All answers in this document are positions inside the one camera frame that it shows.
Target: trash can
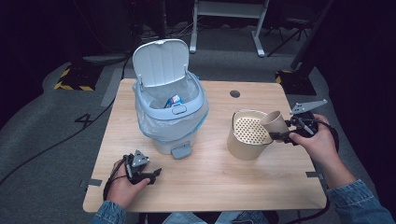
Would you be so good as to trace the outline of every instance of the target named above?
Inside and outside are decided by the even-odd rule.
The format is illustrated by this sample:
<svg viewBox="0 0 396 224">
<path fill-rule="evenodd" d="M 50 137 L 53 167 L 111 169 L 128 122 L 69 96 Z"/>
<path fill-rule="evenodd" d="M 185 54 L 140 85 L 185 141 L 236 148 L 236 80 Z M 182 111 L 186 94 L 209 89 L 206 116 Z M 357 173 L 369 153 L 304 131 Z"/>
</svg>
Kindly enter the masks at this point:
<svg viewBox="0 0 396 224">
<path fill-rule="evenodd" d="M 133 85 L 140 131 L 163 154 L 191 154 L 196 132 L 209 111 L 199 78 L 188 71 L 189 48 L 179 39 L 154 41 L 133 56 Z"/>
</svg>

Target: denim jacket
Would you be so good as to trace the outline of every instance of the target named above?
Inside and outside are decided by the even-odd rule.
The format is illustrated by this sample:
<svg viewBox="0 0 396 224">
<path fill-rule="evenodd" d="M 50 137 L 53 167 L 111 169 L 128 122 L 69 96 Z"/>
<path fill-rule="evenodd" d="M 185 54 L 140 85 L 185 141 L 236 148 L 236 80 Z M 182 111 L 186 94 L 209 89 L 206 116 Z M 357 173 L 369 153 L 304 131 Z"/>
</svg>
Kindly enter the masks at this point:
<svg viewBox="0 0 396 224">
<path fill-rule="evenodd" d="M 395 223 L 390 212 L 379 203 L 361 180 L 337 189 L 329 189 L 328 195 L 341 223 Z M 117 204 L 105 201 L 91 220 L 91 224 L 119 224 L 124 221 L 125 211 Z M 173 213 L 163 224 L 168 223 L 205 224 L 193 213 Z M 223 212 L 216 223 L 267 224 L 268 220 L 261 212 Z"/>
</svg>

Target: person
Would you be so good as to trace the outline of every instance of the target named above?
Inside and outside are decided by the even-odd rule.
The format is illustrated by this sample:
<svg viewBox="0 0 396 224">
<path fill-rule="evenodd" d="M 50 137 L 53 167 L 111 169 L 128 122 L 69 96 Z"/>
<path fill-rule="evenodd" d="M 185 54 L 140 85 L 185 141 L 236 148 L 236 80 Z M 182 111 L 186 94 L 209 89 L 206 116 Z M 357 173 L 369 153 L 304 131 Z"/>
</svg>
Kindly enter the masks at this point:
<svg viewBox="0 0 396 224">
<path fill-rule="evenodd" d="M 322 115 L 314 116 L 329 123 Z M 322 167 L 329 187 L 329 199 L 341 223 L 395 223 L 390 212 L 380 204 L 363 181 L 357 179 L 343 164 L 335 149 L 332 134 L 325 125 L 319 124 L 318 132 L 311 138 L 297 133 L 290 133 L 290 138 L 304 147 L 309 156 Z M 91 223 L 124 223 L 125 208 L 149 183 L 149 179 L 132 185 L 127 178 L 117 178 L 123 175 L 126 175 L 125 169 L 119 169 L 108 192 L 107 201 L 103 202 Z"/>
</svg>

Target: mesh basket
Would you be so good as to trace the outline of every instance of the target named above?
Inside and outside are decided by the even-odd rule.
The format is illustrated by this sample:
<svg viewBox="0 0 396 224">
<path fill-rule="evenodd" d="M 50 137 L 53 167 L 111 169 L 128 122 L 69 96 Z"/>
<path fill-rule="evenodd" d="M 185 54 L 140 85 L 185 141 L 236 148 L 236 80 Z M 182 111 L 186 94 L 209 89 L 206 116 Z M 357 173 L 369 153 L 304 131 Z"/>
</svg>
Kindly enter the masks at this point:
<svg viewBox="0 0 396 224">
<path fill-rule="evenodd" d="M 266 114 L 256 110 L 238 110 L 227 139 L 227 148 L 237 159 L 251 161 L 273 142 L 270 134 L 260 125 Z"/>
</svg>

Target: black cable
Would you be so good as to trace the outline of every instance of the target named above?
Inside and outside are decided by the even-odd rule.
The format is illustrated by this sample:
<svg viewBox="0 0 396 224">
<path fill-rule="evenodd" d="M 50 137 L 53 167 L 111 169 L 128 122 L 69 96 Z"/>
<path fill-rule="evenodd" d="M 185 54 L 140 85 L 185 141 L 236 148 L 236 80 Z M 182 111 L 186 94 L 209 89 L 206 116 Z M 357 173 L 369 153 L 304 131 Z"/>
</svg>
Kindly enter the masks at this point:
<svg viewBox="0 0 396 224">
<path fill-rule="evenodd" d="M 98 43 L 105 49 L 108 49 L 111 52 L 116 52 L 116 53 L 125 53 L 128 52 L 130 50 L 132 50 L 133 48 L 130 48 L 128 50 L 125 50 L 124 52 L 120 52 L 114 49 L 109 48 L 108 46 L 106 46 L 104 43 L 102 43 L 102 41 L 97 37 L 97 35 L 95 34 L 95 32 L 93 31 L 93 29 L 91 28 L 90 24 L 88 23 L 87 19 L 85 18 L 84 14 L 82 13 L 81 9 L 79 8 L 78 4 L 76 3 L 76 0 L 73 0 L 74 5 L 76 6 L 78 13 L 80 14 L 80 16 L 82 17 L 82 19 L 84 20 L 85 24 L 87 25 L 88 29 L 91 31 L 91 34 L 93 35 L 93 37 L 96 39 L 96 41 L 98 41 Z"/>
<path fill-rule="evenodd" d="M 124 63 L 124 65 L 123 65 L 123 67 L 122 67 L 121 79 L 124 79 L 125 66 L 126 66 L 126 64 L 128 63 L 128 61 L 129 61 L 130 58 L 131 58 L 131 57 L 128 57 L 128 58 L 125 60 L 125 63 Z M 34 160 L 35 158 L 41 156 L 41 155 L 44 154 L 45 152 L 50 151 L 51 149 L 53 149 L 53 148 L 55 148 L 55 147 L 57 147 L 57 146 L 63 144 L 64 142 L 66 142 L 66 141 L 72 139 L 73 137 L 75 137 L 75 136 L 78 135 L 79 133 L 82 133 L 82 131 L 84 131 L 86 128 L 90 127 L 90 126 L 91 126 L 93 123 L 95 123 L 100 117 L 102 117 L 102 115 L 105 114 L 105 112 L 114 104 L 114 101 L 115 101 L 115 99 L 113 99 L 113 100 L 111 101 L 111 103 L 110 103 L 110 104 L 109 104 L 109 105 L 108 105 L 108 106 L 107 106 L 107 107 L 106 107 L 95 119 L 93 119 L 91 122 L 87 123 L 87 125 L 85 125 L 85 126 L 84 126 L 82 129 L 80 129 L 79 131 L 73 133 L 72 135 L 66 137 L 64 140 L 62 140 L 62 141 L 60 141 L 60 142 L 58 142 L 58 143 L 52 145 L 51 147 L 48 147 L 48 148 L 46 148 L 46 149 L 40 151 L 39 153 L 35 154 L 33 157 L 27 159 L 26 161 L 24 161 L 23 163 L 21 163 L 20 165 L 18 165 L 17 167 L 15 167 L 12 171 L 10 171 L 5 177 L 3 177 L 3 178 L 1 179 L 1 181 L 0 181 L 0 186 L 2 186 L 3 183 L 4 183 L 12 174 L 14 174 L 16 171 L 18 171 L 23 165 L 25 165 L 25 164 L 28 163 L 29 161 Z"/>
</svg>

